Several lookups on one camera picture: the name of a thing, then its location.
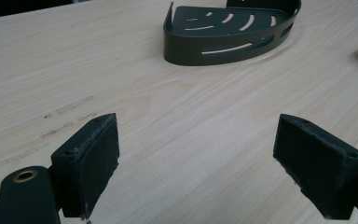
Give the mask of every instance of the wooden table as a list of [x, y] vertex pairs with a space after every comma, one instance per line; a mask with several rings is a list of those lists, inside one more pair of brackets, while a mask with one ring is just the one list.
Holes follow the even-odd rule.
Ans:
[[323, 219], [272, 149], [281, 113], [358, 148], [358, 1], [304, 0], [273, 51], [202, 67], [164, 61], [169, 5], [91, 1], [0, 18], [0, 182], [49, 167], [88, 120], [116, 112], [120, 165], [93, 223], [343, 223]]

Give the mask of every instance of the table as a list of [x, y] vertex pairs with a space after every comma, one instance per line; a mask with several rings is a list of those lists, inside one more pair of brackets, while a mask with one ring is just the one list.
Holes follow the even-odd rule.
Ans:
[[304, 0], [273, 51], [202, 67], [164, 61], [169, 5], [90, 1], [0, 18], [0, 181], [49, 167], [88, 120], [116, 112], [120, 165], [93, 223], [343, 223], [323, 219], [272, 149], [281, 113], [358, 148], [358, 1]]

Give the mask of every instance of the dark textured object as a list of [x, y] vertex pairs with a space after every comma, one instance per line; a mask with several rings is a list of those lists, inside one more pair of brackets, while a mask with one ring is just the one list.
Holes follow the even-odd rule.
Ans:
[[51, 155], [50, 171], [66, 217], [90, 217], [118, 157], [115, 114], [89, 121]]
[[349, 219], [358, 207], [358, 150], [315, 124], [281, 115], [276, 158], [325, 218]]
[[92, 119], [51, 155], [48, 169], [23, 168], [2, 181], [0, 223], [60, 223], [61, 208], [65, 217], [89, 218], [118, 157], [116, 114]]
[[234, 63], [276, 48], [301, 8], [300, 0], [227, 0], [226, 8], [178, 7], [172, 20], [172, 4], [164, 58], [191, 66]]

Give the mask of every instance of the slotted tray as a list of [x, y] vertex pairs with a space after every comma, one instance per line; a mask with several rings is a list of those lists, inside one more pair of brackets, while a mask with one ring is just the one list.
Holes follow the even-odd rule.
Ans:
[[300, 0], [227, 0], [226, 8], [172, 6], [164, 58], [179, 65], [234, 63], [266, 53], [289, 35]]

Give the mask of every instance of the scratch on table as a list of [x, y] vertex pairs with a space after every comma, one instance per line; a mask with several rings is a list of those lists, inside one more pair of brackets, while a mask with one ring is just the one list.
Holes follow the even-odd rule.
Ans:
[[52, 134], [55, 134], [57, 132], [59, 132], [60, 130], [64, 129], [64, 128], [67, 128], [67, 127], [70, 127], [74, 125], [74, 123], [71, 121], [71, 122], [67, 122], [65, 123], [63, 126], [61, 126], [60, 128], [57, 128], [57, 129], [52, 129], [50, 131], [48, 131], [48, 133], [44, 133], [42, 135], [40, 135], [41, 138], [44, 138], [44, 137], [47, 137], [49, 135], [52, 135]]
[[46, 143], [46, 144], [44, 144], [44, 145], [42, 145], [42, 146], [40, 146], [40, 147], [32, 147], [32, 148], [27, 149], [27, 150], [25, 150], [24, 152], [20, 153], [19, 155], [16, 155], [16, 156], [11, 157], [11, 158], [8, 158], [8, 159], [6, 159], [6, 160], [0, 161], [0, 167], [1, 167], [1, 166], [4, 166], [4, 165], [6, 165], [6, 164], [9, 164], [9, 163], [11, 163], [11, 162], [13, 162], [13, 161], [18, 161], [18, 160], [20, 160], [20, 159], [22, 159], [22, 158], [24, 158], [24, 157], [26, 157], [26, 156], [29, 156], [29, 155], [31, 155], [32, 153], [34, 153], [34, 152], [36, 152], [36, 151], [39, 151], [40, 149], [42, 149], [42, 148], [44, 148], [44, 147], [47, 147], [48, 145], [49, 145], [49, 143]]
[[85, 116], [85, 117], [78, 118], [77, 121], [82, 121], [82, 120], [88, 119], [89, 117], [94, 118], [95, 116], [97, 116], [97, 113], [89, 113], [89, 114], [88, 114], [87, 116]]
[[66, 106], [64, 106], [64, 107], [62, 107], [62, 108], [56, 109], [55, 112], [56, 112], [58, 115], [60, 115], [60, 114], [62, 114], [62, 113], [65, 113], [66, 111], [75, 109], [75, 108], [77, 108], [78, 106], [83, 105], [83, 104], [85, 104], [87, 101], [90, 101], [90, 100], [92, 100], [92, 99], [94, 99], [94, 96], [89, 96], [89, 97], [84, 98], [84, 99], [82, 99], [82, 100], [76, 101], [76, 102], [74, 102], [74, 103], [72, 103], [72, 104], [66, 105]]

